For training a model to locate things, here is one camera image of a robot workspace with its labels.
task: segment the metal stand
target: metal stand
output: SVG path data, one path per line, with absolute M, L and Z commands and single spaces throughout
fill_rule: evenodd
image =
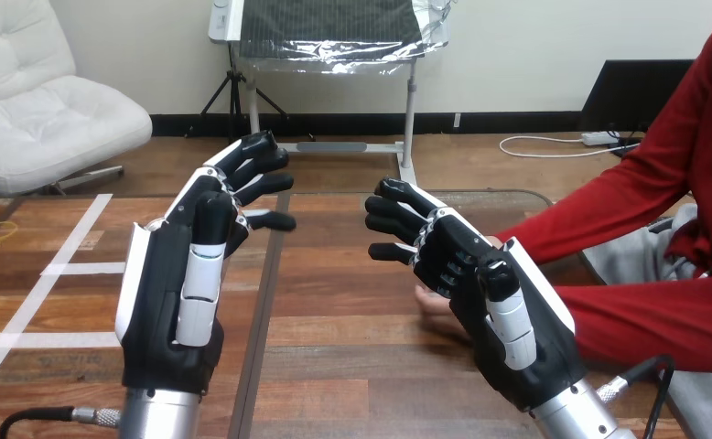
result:
M 251 132 L 258 133 L 259 109 L 256 105 L 256 94 L 266 99 L 256 88 L 255 80 L 246 82 L 248 90 L 248 114 Z M 300 142 L 298 144 L 279 144 L 289 153 L 377 153 L 396 154 L 399 165 L 399 177 L 407 182 L 417 184 L 413 168 L 413 125 L 415 122 L 415 60 L 410 64 L 410 79 L 407 80 L 407 107 L 405 113 L 405 140 L 395 144 L 367 144 L 364 142 Z
M 119 177 L 123 176 L 124 168 L 122 166 L 111 166 L 111 167 L 106 167 L 104 169 L 97 169 L 94 171 L 85 172 L 77 177 L 57 181 L 55 183 L 52 183 L 48 187 L 50 189 L 52 189 L 57 194 L 65 195 L 66 189 L 70 189 L 71 187 L 82 185 L 84 183 L 89 183 L 89 182 L 96 180 L 98 178 L 103 178 L 103 177 L 112 176 L 112 175 L 116 175 Z
M 240 108 L 240 88 L 238 85 L 241 82 L 246 82 L 247 79 L 243 74 L 237 70 L 237 67 L 235 66 L 234 62 L 234 56 L 232 54 L 232 43 L 227 43 L 227 48 L 229 50 L 229 58 L 230 58 L 230 69 L 227 71 L 227 77 L 224 78 L 224 82 L 221 83 L 219 88 L 216 90 L 215 93 L 213 93 L 213 96 L 210 97 L 210 101 L 205 105 L 205 108 L 202 109 L 202 112 L 200 112 L 200 121 L 199 121 L 199 127 L 201 128 L 202 125 L 205 124 L 205 116 L 208 114 L 208 110 L 210 107 L 213 105 L 214 102 L 216 102 L 216 98 L 219 97 L 221 94 L 221 91 L 224 90 L 224 88 L 227 86 L 227 84 L 230 84 L 230 121 L 229 124 L 227 125 L 227 133 L 229 135 L 230 142 L 234 140 L 235 134 L 240 132 L 240 125 L 238 124 L 240 120 L 243 119 L 243 112 L 241 111 Z M 249 94 L 249 99 L 254 100 L 254 107 L 256 106 L 256 94 L 262 97 L 265 102 L 269 103 L 270 106 L 272 106 L 278 113 L 280 113 L 281 117 L 283 118 L 284 122 L 288 121 L 288 114 L 283 111 L 283 109 L 278 106 L 273 100 L 271 100 L 266 94 L 264 94 L 261 90 L 257 89 L 255 86 L 253 88 L 252 92 L 250 91 Z M 258 113 L 255 115 L 256 117 L 256 125 L 258 126 L 259 120 L 258 120 Z M 187 131 L 186 134 L 184 134 L 184 137 L 195 137 L 197 135 L 200 135 L 198 132 L 198 127 L 195 125 L 191 125 L 189 127 L 189 130 Z

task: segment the stand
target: stand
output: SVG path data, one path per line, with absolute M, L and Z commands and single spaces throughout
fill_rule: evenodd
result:
M 227 43 L 227 48 L 229 50 L 230 69 L 227 70 L 227 77 L 224 78 L 224 82 L 222 82 L 219 88 L 216 89 L 216 92 L 213 93 L 213 96 L 210 97 L 210 101 L 208 101 L 208 103 L 205 105 L 205 108 L 203 108 L 202 112 L 200 112 L 199 125 L 201 127 L 205 124 L 205 116 L 208 114 L 208 110 L 213 105 L 213 103 L 216 102 L 216 99 L 221 94 L 221 91 L 224 90 L 227 84 L 230 84 L 230 121 L 227 125 L 227 133 L 229 135 L 230 142 L 232 142 L 235 139 L 235 134 L 240 132 L 240 125 L 238 121 L 243 118 L 243 112 L 240 108 L 240 88 L 238 87 L 238 85 L 241 82 L 248 83 L 248 81 L 245 76 L 243 76 L 243 74 L 237 70 L 237 67 L 235 66 L 234 57 L 232 54 L 232 43 Z M 266 94 L 264 94 L 261 90 L 257 89 L 255 86 L 253 88 L 253 91 L 255 91 L 255 93 L 250 91 L 249 99 L 254 99 L 254 107 L 256 106 L 255 95 L 258 94 L 262 97 L 262 99 L 264 99 L 265 102 L 269 103 L 270 106 L 272 106 L 281 115 L 281 118 L 283 118 L 284 122 L 288 121 L 288 114 L 284 112 L 283 109 L 278 106 L 278 104 L 273 102 L 273 100 L 271 100 Z M 258 126 L 258 113 L 256 115 L 252 115 L 252 117 L 256 118 L 256 125 Z M 189 127 L 187 133 L 184 134 L 184 137 L 196 137 L 197 135 L 200 135 L 200 133 L 198 132 L 198 127 L 192 124 Z
M 256 95 L 267 100 L 256 82 L 251 79 L 246 82 L 248 90 L 248 116 L 251 124 L 251 133 L 258 133 L 259 110 L 256 105 Z M 399 164 L 399 177 L 409 183 L 417 184 L 415 168 L 411 155 L 413 149 L 413 126 L 415 122 L 415 92 L 418 85 L 415 83 L 415 60 L 410 64 L 410 78 L 407 80 L 407 106 L 405 111 L 405 139 L 394 144 L 367 144 L 364 142 L 300 142 L 298 144 L 278 144 L 289 153 L 377 153 L 396 154 Z

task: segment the chair leg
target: chair leg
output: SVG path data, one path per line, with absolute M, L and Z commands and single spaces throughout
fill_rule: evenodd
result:
M 65 189 L 113 174 L 116 174 L 117 176 L 121 177 L 122 175 L 124 175 L 124 168 L 122 166 L 111 166 L 106 167 L 105 169 L 97 169 L 95 171 L 86 172 L 78 177 L 68 178 L 67 180 L 60 180 L 54 183 L 52 186 L 55 188 L 55 190 L 64 194 Z

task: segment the power strip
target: power strip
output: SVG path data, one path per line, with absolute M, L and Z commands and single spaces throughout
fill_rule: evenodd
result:
M 616 134 L 618 137 L 612 136 L 611 133 L 613 132 L 599 131 L 597 133 L 583 133 L 582 143 L 585 144 L 585 146 L 616 144 L 619 140 L 618 137 L 620 137 L 620 133 L 613 133 Z

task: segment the wooden tabletop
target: wooden tabletop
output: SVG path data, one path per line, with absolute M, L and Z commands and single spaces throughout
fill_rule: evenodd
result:
M 437 195 L 486 234 L 547 207 L 522 191 Z M 388 237 L 364 227 L 367 196 L 284 194 L 256 203 L 288 209 L 299 228 L 286 236 L 259 230 L 229 261 L 219 308 L 226 342 L 199 437 L 538 438 L 531 420 L 488 387 L 467 346 L 418 325 L 410 271 L 370 260 L 367 246 Z M 31 406 L 121 407 L 122 352 L 110 337 L 121 284 L 115 267 L 130 224 L 160 216 L 171 201 L 111 198 L 64 270 L 52 261 L 97 201 L 16 203 L 16 231 L 0 226 L 0 236 L 11 233 L 0 240 L 0 422 Z M 93 273 L 103 262 L 111 273 Z M 579 256 L 543 268 L 553 284 L 597 281 Z M 31 304 L 23 330 L 9 331 Z M 613 411 L 641 436 L 653 396 L 653 386 L 636 386 Z M 11 437 L 115 433 L 20 423 Z M 684 437 L 668 410 L 655 437 Z

